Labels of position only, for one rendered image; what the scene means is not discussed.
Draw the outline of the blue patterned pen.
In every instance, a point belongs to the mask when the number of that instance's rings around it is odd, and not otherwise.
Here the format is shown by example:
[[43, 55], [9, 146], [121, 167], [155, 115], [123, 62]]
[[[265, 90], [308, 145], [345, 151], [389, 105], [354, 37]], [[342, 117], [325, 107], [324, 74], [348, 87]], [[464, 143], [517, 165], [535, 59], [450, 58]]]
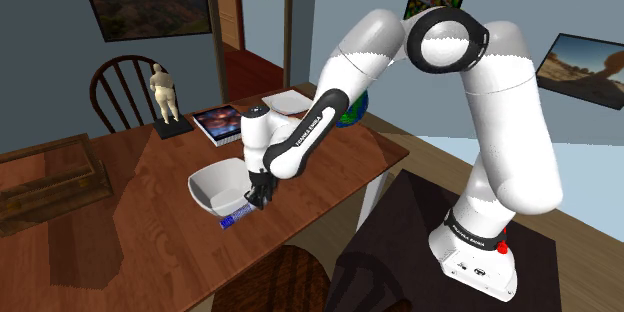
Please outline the blue patterned pen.
[[235, 223], [237, 223], [238, 221], [240, 221], [242, 218], [244, 218], [248, 214], [252, 213], [254, 210], [256, 210], [256, 207], [250, 203], [247, 203], [241, 208], [232, 212], [230, 215], [227, 215], [223, 219], [221, 219], [219, 222], [220, 227], [222, 229], [227, 229], [231, 227], [232, 225], [234, 225]]

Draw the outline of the white square bowl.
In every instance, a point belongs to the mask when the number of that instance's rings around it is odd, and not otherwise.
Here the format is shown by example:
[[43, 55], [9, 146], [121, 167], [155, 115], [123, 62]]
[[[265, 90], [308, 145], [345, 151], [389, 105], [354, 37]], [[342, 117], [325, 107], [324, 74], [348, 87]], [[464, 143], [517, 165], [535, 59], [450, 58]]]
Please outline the white square bowl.
[[251, 181], [245, 162], [228, 158], [190, 175], [188, 188], [201, 208], [225, 217], [248, 203], [244, 195], [251, 189]]

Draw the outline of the book with nebula cover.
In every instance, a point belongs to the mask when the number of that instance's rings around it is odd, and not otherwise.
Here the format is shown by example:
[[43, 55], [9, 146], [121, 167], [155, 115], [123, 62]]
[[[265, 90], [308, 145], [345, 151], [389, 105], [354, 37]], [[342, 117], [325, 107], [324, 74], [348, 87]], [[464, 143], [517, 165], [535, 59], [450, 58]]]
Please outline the book with nebula cover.
[[192, 118], [217, 147], [241, 138], [241, 114], [231, 105], [194, 113]]

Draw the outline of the white plate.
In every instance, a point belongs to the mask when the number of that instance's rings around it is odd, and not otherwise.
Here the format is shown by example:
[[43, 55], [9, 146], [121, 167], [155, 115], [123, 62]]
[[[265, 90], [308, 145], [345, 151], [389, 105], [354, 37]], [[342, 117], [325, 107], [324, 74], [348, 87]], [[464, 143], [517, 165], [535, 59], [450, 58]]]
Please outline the white plate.
[[262, 101], [272, 110], [284, 114], [294, 115], [307, 111], [312, 100], [295, 90], [287, 90], [262, 98]]

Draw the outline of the round wooden stool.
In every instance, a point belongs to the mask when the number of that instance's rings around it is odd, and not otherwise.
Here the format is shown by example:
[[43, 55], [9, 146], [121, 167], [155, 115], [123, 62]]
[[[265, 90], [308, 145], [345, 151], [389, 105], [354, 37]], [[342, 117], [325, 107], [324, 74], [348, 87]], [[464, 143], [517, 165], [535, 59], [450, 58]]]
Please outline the round wooden stool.
[[212, 312], [323, 312], [329, 286], [314, 255], [283, 245], [220, 288]]

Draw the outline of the green and blue globe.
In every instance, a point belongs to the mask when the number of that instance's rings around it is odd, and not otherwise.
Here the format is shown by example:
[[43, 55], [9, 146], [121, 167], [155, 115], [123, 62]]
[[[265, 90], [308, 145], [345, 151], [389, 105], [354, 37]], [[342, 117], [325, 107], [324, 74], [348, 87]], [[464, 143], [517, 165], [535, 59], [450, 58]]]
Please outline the green and blue globe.
[[358, 99], [348, 108], [348, 110], [336, 122], [338, 128], [350, 127], [359, 122], [366, 113], [369, 106], [368, 91], [365, 90]]

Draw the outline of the wooden table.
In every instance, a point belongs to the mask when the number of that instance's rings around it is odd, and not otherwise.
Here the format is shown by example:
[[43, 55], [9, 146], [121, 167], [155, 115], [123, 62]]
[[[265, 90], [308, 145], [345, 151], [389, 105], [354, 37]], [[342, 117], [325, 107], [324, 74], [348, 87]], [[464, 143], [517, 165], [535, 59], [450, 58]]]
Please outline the wooden table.
[[240, 142], [141, 126], [92, 145], [113, 195], [0, 238], [0, 312], [184, 312], [407, 154], [365, 126], [335, 129], [269, 205], [222, 229], [187, 180], [239, 157]]

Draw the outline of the beige human figure statue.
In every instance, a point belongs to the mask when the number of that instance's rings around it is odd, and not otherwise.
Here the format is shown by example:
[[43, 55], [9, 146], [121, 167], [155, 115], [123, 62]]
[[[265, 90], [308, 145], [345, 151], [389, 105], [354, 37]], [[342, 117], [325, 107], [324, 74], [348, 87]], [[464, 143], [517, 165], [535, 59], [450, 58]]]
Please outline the beige human figure statue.
[[158, 63], [152, 65], [154, 74], [150, 77], [150, 89], [160, 107], [161, 117], [153, 126], [161, 139], [168, 139], [193, 130], [187, 119], [179, 113], [174, 82]]

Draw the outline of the dark robot stand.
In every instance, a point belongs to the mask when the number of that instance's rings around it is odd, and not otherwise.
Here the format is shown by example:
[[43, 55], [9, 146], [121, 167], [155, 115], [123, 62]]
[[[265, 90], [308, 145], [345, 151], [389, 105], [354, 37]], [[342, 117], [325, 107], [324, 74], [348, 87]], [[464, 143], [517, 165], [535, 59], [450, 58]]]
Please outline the dark robot stand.
[[401, 171], [338, 257], [324, 312], [562, 312], [555, 242], [516, 222], [507, 226], [512, 300], [444, 275], [428, 236], [457, 199]]

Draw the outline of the wooden doorway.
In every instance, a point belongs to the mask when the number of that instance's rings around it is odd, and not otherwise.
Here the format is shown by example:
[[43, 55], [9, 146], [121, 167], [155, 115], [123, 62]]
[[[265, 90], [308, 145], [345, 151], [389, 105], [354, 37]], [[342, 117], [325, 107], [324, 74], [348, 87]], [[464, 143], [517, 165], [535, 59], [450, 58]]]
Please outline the wooden doorway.
[[283, 0], [282, 66], [249, 50], [242, 0], [207, 0], [217, 82], [224, 103], [286, 89], [291, 85], [292, 2]]

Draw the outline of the wooden box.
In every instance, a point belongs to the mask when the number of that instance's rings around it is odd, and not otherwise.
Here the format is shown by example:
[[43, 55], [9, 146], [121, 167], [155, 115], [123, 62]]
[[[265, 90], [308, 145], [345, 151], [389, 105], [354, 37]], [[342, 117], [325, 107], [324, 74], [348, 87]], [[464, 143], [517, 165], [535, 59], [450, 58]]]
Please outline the wooden box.
[[0, 154], [0, 237], [112, 195], [85, 133]]

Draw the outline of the desert rock wall picture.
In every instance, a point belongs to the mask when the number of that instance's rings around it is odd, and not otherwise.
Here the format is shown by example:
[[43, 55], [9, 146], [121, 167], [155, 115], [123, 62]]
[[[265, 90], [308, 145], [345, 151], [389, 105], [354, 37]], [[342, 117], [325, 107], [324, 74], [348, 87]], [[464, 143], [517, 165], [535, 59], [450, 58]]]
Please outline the desert rock wall picture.
[[624, 108], [624, 43], [559, 33], [536, 75], [541, 88]]

